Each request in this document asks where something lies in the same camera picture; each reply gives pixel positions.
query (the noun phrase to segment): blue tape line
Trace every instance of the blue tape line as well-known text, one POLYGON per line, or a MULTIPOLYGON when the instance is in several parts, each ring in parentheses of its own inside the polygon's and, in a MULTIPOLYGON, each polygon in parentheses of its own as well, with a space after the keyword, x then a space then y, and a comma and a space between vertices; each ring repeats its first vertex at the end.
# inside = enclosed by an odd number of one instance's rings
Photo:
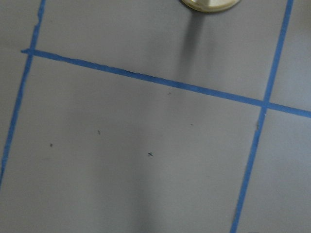
POLYGON ((247 104, 251 104, 251 105, 255 105, 255 106, 262 106, 261 100, 256 100, 253 98, 239 96, 239 95, 235 95, 235 94, 231 94, 231 93, 227 93, 227 92, 222 92, 222 91, 217 91, 217 90, 204 88, 204 87, 200 87, 200 86, 195 86, 195 85, 191 85, 191 84, 176 82, 176 81, 158 78, 158 77, 154 77, 154 76, 150 76, 150 75, 134 73, 134 72, 127 71, 124 69, 120 69, 120 68, 100 65, 97 63, 87 62, 87 61, 80 60, 80 59, 67 58, 67 57, 57 55, 57 54, 39 51, 39 50, 34 50, 34 51, 22 50, 22 52, 28 53, 28 54, 32 52, 34 56, 38 56, 38 57, 44 57, 44 58, 48 58, 48 59, 52 59, 52 60, 56 60, 56 61, 67 62, 70 64, 82 66, 82 67, 87 67, 87 68, 101 70, 101 71, 105 71, 105 72, 109 72, 109 73, 119 74, 119 75, 131 77, 134 79, 139 79, 139 80, 144 80, 144 81, 162 84, 162 85, 166 85, 166 86, 176 87, 176 88, 180 88, 183 90, 188 90, 188 91, 193 91, 193 92, 197 92, 197 93, 201 93, 201 94, 205 94, 205 95, 220 97, 220 98, 227 99, 227 100, 234 100, 237 102, 247 103, 247 104))
MULTIPOLYGON (((45 0, 42 0, 40 3, 39 10, 38 10, 38 23, 35 25, 33 37, 31 39, 31 43, 30 43, 30 48, 32 50, 35 49, 35 46, 36 46, 36 43, 38 40, 39 30, 40 30, 41 21, 42 21, 42 17, 43 17, 43 13, 44 13, 44 6, 45 6, 45 0)), ((11 118, 8 135, 6 138, 5 145, 4 145, 3 156, 2 156, 2 160, 1 160, 0 188, 1 188, 5 167, 6 167, 6 164, 8 161, 9 152, 10 152, 10 148, 11 148, 11 144, 12 144, 12 140, 13 140, 13 136, 14 136, 14 131, 15 131, 15 127, 16 127, 16 123, 17 123, 17 119, 18 119, 18 112, 20 110, 20 106, 21 106, 22 99, 23 99, 25 84, 27 81, 27 77, 28 77, 28 74, 30 71, 32 61, 33 61, 33 55, 31 53, 29 53, 27 60, 26 60, 26 65, 24 68, 23 76, 22 76, 21 81, 20 81, 20 85, 19 85, 19 89, 18 89, 18 93, 17 93, 17 98, 15 101, 15 106, 14 106, 14 110, 13 110, 13 115, 11 118)))
POLYGON ((291 107, 279 105, 276 103, 269 103, 268 108, 273 109, 273 110, 277 110, 277 111, 281 111, 281 112, 285 112, 285 113, 298 115, 301 117, 311 118, 311 112, 310 111, 306 111, 306 110, 302 110, 302 109, 298 109, 298 108, 291 108, 291 107))
POLYGON ((287 4, 286 4, 285 15, 284 15, 281 31, 279 34, 279 38, 278 38, 278 42, 277 42, 277 46, 276 46, 276 51, 275 51, 275 55, 273 58, 273 63, 272 63, 271 70, 270 70, 270 75, 269 75, 269 80, 268 80, 268 84, 267 84, 266 91, 265 91, 265 96, 263 99, 263 106, 262 106, 260 114, 259 114, 259 119, 258 119, 258 127, 259 128, 254 134, 251 151, 250 151, 250 154, 248 157, 246 170, 245 170, 242 186, 240 189, 239 199, 238 199, 238 203, 237 203, 237 207, 236 207, 236 213, 235 213, 232 225, 231 225, 230 233, 236 233, 236 231, 238 229, 238 225, 239 225, 239 221, 240 221, 240 217, 241 217, 241 212, 243 209, 243 204, 244 204, 244 200, 245 200, 245 196, 246 196, 246 191, 248 188, 250 176, 251 176, 252 169, 253 169, 253 164, 254 164, 255 157, 256 157, 258 143, 259 143, 262 127, 264 125, 265 116, 266 116, 267 108, 269 105, 274 81, 276 78, 276 72, 277 72, 278 64, 280 61, 280 57, 281 57, 281 53, 282 53, 282 49, 283 49, 283 45, 284 45, 284 41, 285 41, 286 31, 288 28, 288 24, 289 24, 291 12, 292 12, 293 2, 294 2, 294 0, 288 0, 287 4))

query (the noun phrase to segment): gold metal disc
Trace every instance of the gold metal disc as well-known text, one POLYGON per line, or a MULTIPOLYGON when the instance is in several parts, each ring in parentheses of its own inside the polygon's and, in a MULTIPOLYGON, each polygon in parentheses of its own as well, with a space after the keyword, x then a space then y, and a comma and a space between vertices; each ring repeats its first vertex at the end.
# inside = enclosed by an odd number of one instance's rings
POLYGON ((240 0, 182 0, 187 6, 191 7, 194 10, 201 12, 219 12, 224 11, 235 4, 240 0))

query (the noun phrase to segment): blue painter's tape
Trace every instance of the blue painter's tape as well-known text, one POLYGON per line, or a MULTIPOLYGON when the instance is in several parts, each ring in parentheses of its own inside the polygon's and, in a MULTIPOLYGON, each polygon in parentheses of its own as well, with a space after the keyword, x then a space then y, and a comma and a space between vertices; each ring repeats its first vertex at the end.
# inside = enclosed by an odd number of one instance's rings
POLYGON ((302 109, 291 108, 291 107, 279 105, 276 103, 269 103, 268 108, 273 109, 273 110, 277 110, 277 111, 281 111, 281 112, 285 112, 285 113, 290 113, 290 114, 302 116, 302 117, 311 118, 311 112, 306 111, 306 110, 302 110, 302 109))
MULTIPOLYGON (((38 23, 35 25, 35 28, 34 28, 34 31, 33 31, 33 37, 32 37, 31 43, 30 43, 31 50, 35 49, 35 46, 36 46, 36 43, 37 43, 37 40, 38 40, 40 26, 41 26, 41 21, 42 21, 42 17, 43 17, 43 13, 44 13, 44 6, 45 6, 45 0, 42 0, 41 3, 40 3, 39 10, 38 10, 38 23)), ((30 68, 31 68, 32 60, 33 60, 33 55, 30 53, 30 54, 28 54, 28 57, 27 57, 27 60, 26 60, 26 65, 25 65, 25 69, 24 69, 24 72, 23 72, 23 76, 22 76, 22 79, 20 81, 20 86, 19 86, 19 89, 18 89, 16 101, 15 101, 13 115, 12 115, 12 118, 11 118, 8 135, 7 135, 7 138, 6 138, 5 145, 4 145, 3 156, 2 156, 2 160, 1 160, 0 188, 1 188, 2 179, 3 179, 3 176, 4 176, 5 167, 6 167, 6 164, 7 164, 7 161, 8 161, 9 152, 10 152, 10 148, 11 148, 11 144, 12 144, 12 140, 13 140, 13 136, 14 136, 15 126, 16 126, 17 119, 18 119, 18 113, 19 113, 20 106, 21 106, 21 103, 22 103, 24 89, 25 89, 25 84, 26 84, 27 77, 28 77, 28 74, 29 74, 29 71, 30 71, 30 68)))
POLYGON ((135 79, 139 79, 139 80, 144 80, 144 81, 158 83, 158 84, 162 84, 162 85, 166 85, 166 86, 176 87, 176 88, 180 88, 183 90, 193 91, 193 92, 197 92, 197 93, 201 93, 201 94, 205 94, 205 95, 209 95, 209 96, 220 97, 220 98, 227 99, 227 100, 234 100, 237 102, 247 103, 247 104, 260 106, 260 107, 262 106, 262 101, 260 101, 260 100, 256 100, 256 99, 252 99, 252 98, 248 98, 248 97, 244 97, 244 96, 239 96, 239 95, 235 95, 235 94, 231 94, 231 93, 227 93, 227 92, 222 92, 222 91, 217 91, 217 90, 204 88, 204 87, 200 87, 200 86, 176 82, 176 81, 158 78, 158 77, 154 77, 154 76, 150 76, 150 75, 134 73, 134 72, 130 72, 130 71, 127 71, 124 69, 120 69, 120 68, 100 65, 97 63, 87 62, 87 61, 80 60, 80 59, 67 58, 67 57, 57 55, 57 54, 39 51, 39 50, 34 50, 34 51, 23 50, 22 52, 28 53, 28 54, 30 52, 32 52, 34 56, 49 58, 49 59, 56 60, 56 61, 67 62, 67 63, 71 63, 74 65, 82 66, 82 67, 88 67, 91 69, 96 69, 96 70, 101 70, 101 71, 105 71, 105 72, 109 72, 109 73, 119 74, 119 75, 131 77, 131 78, 135 78, 135 79))
POLYGON ((246 196, 246 191, 248 188, 250 176, 251 176, 252 169, 253 169, 253 164, 255 161, 256 153, 257 153, 257 148, 258 148, 258 143, 259 143, 262 127, 264 125, 264 120, 265 120, 267 108, 269 105, 274 81, 276 78, 276 72, 277 72, 278 64, 280 61, 280 57, 281 57, 281 53, 282 53, 282 49, 283 49, 283 45, 284 45, 284 40, 285 40, 286 31, 287 31, 288 24, 289 24, 291 12, 292 12, 293 3, 294 3, 294 0, 288 0, 287 4, 286 4, 285 15, 284 15, 281 31, 279 34, 279 38, 278 38, 278 42, 277 42, 277 46, 276 46, 276 51, 275 51, 275 55, 273 58, 273 63, 272 63, 271 70, 270 70, 268 84, 267 84, 264 99, 263 99, 263 106, 261 108, 259 118, 258 118, 258 130, 255 132, 255 135, 253 138, 251 151, 250 151, 250 154, 248 157, 246 170, 244 173, 244 178, 242 181, 242 186, 240 189, 239 199, 238 199, 238 203, 237 203, 237 207, 236 207, 235 216, 234 216, 234 219, 233 219, 233 222, 231 225, 230 233, 236 233, 237 229, 238 229, 238 225, 239 225, 239 221, 240 221, 240 217, 241 217, 241 212, 243 209, 243 204, 244 204, 244 200, 245 200, 245 196, 246 196))

